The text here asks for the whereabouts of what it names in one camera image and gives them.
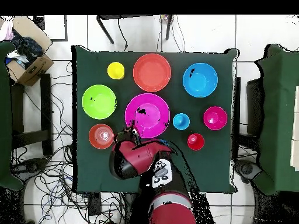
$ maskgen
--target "green table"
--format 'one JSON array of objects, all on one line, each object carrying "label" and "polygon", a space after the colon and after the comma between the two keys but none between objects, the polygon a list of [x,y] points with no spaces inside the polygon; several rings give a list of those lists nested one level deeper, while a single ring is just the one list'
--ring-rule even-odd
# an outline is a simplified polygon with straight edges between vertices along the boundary
[{"label": "green table", "polygon": [[[88,141],[88,132],[98,123],[109,125],[115,134],[126,126],[124,111],[127,104],[134,96],[146,93],[135,84],[133,66],[140,56],[148,52],[90,52],[80,46],[73,47],[72,52],[73,58],[77,61],[77,69],[73,72],[74,83],[77,83],[77,191],[137,192],[140,178],[123,181],[115,179],[110,174],[108,165],[112,146],[105,150],[95,149]],[[171,110],[171,121],[166,131],[159,137],[171,140],[180,147],[201,191],[233,192],[234,188],[230,185],[230,118],[232,61],[237,56],[237,50],[229,50],[225,54],[189,52],[160,54],[168,60],[172,74],[168,85],[155,92],[167,102]],[[107,74],[108,65],[115,61],[125,67],[125,76],[122,80],[113,80]],[[210,64],[218,74],[218,86],[209,97],[192,97],[183,88],[182,78],[185,70],[197,62]],[[105,120],[88,117],[81,105],[84,91],[95,84],[108,86],[117,98],[116,110]],[[203,114],[211,106],[220,106],[228,114],[227,125],[219,131],[212,131],[203,123]],[[177,113],[186,113],[190,117],[190,125],[184,131],[179,131],[172,125],[172,119]],[[187,146],[187,137],[194,132],[202,134],[205,138],[205,146],[200,151],[192,151]],[[182,170],[184,161],[181,156],[173,156],[173,160],[185,174]]]},{"label": "green table", "polygon": [[299,172],[290,166],[295,90],[299,85],[299,52],[271,44],[260,66],[265,91],[265,118],[259,138],[263,172],[253,182],[266,195],[299,192]]}]

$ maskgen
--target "pink bowl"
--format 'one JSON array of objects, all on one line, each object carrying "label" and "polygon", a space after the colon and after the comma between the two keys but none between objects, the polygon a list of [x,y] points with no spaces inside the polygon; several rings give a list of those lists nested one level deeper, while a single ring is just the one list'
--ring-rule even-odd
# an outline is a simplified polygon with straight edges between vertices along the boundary
[{"label": "pink bowl", "polygon": [[134,97],[124,113],[127,126],[134,121],[142,138],[154,138],[167,128],[170,111],[167,103],[156,94],[143,93]]},{"label": "pink bowl", "polygon": [[207,128],[220,130],[227,123],[227,114],[221,107],[210,107],[204,113],[203,121]]}]

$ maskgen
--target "red bowl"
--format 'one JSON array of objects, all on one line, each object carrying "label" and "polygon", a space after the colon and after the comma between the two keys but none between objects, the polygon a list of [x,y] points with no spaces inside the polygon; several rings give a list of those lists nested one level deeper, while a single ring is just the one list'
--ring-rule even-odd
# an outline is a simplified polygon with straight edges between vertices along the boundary
[{"label": "red bowl", "polygon": [[106,149],[113,143],[113,131],[106,124],[96,124],[89,131],[91,145],[97,149]]},{"label": "red bowl", "polygon": [[204,146],[204,138],[198,133],[191,134],[187,140],[188,147],[194,151],[199,151]]}]

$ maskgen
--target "black cloth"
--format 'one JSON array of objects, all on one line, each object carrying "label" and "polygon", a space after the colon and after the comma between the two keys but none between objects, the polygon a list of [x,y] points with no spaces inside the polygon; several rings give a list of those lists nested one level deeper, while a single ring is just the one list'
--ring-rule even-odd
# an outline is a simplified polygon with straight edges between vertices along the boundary
[{"label": "black cloth", "polygon": [[13,35],[12,42],[16,46],[18,54],[25,55],[29,60],[25,63],[25,69],[27,69],[35,62],[36,58],[43,56],[43,49],[35,40],[30,37],[22,37],[16,30],[13,30]]}]

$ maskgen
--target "white tile floor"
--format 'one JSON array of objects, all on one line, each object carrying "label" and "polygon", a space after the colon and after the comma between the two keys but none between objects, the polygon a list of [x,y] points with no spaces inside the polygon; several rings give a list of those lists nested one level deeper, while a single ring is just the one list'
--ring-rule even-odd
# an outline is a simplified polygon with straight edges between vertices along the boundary
[{"label": "white tile floor", "polygon": [[[125,38],[128,41],[127,51],[148,51],[157,49],[157,41],[161,26],[159,16],[134,17],[121,19],[120,26]],[[64,27],[62,16],[45,16],[45,32],[52,39],[63,39]],[[270,43],[279,43],[289,50],[296,50],[299,47],[299,18],[297,15],[178,15],[180,28],[185,38],[186,51],[201,51],[205,53],[223,53],[226,49],[237,48],[240,56],[237,61],[237,76],[241,77],[241,123],[247,123],[246,115],[246,83],[249,80],[260,77],[260,73],[254,60],[263,57],[264,48]],[[71,45],[82,45],[92,51],[122,51],[125,42],[120,34],[117,20],[104,20],[103,24],[114,40],[114,45],[110,44],[104,32],[96,21],[96,16],[67,16],[68,41],[53,42],[46,54],[54,60],[54,65],[47,73],[52,78],[61,75],[68,75],[65,70],[71,60]],[[177,52],[178,47],[173,39],[173,32],[169,40],[165,40],[166,23],[163,25],[163,51]],[[173,22],[173,30],[178,46],[183,50],[183,37],[177,23],[177,18]],[[52,85],[57,82],[72,83],[72,77],[62,77],[52,79]],[[71,88],[68,85],[55,85],[52,93],[64,103],[64,113],[62,118],[67,124],[72,126],[72,96]],[[26,87],[28,95],[40,107],[40,83],[37,82],[32,87]],[[53,98],[60,108],[61,103]],[[24,123],[25,131],[40,129],[40,112],[30,102],[27,96],[24,98]],[[58,133],[62,127],[59,124],[59,111],[53,105],[53,122]],[[240,130],[246,133],[246,125],[240,125]],[[70,136],[62,135],[64,145],[70,144]],[[61,140],[54,141],[54,149],[61,146]],[[28,152],[24,159],[42,157],[41,144],[28,145]],[[55,155],[53,160],[61,160],[62,152]],[[37,186],[46,190],[46,186],[39,178],[36,179]],[[241,178],[234,174],[234,184],[238,191],[232,195],[222,193],[208,193],[207,198],[211,205],[211,213],[215,217],[216,224],[250,224],[252,222],[254,210],[254,197],[252,188],[244,184]],[[42,217],[41,199],[44,193],[41,192],[31,179],[25,193],[25,214],[27,219],[34,219],[36,222]],[[103,199],[109,198],[109,194],[102,194]],[[56,224],[62,213],[64,206],[53,208],[50,215],[55,216],[50,220],[45,220],[42,224]],[[61,219],[59,224],[87,224],[80,216],[77,209],[70,209],[65,213],[65,219]]]}]

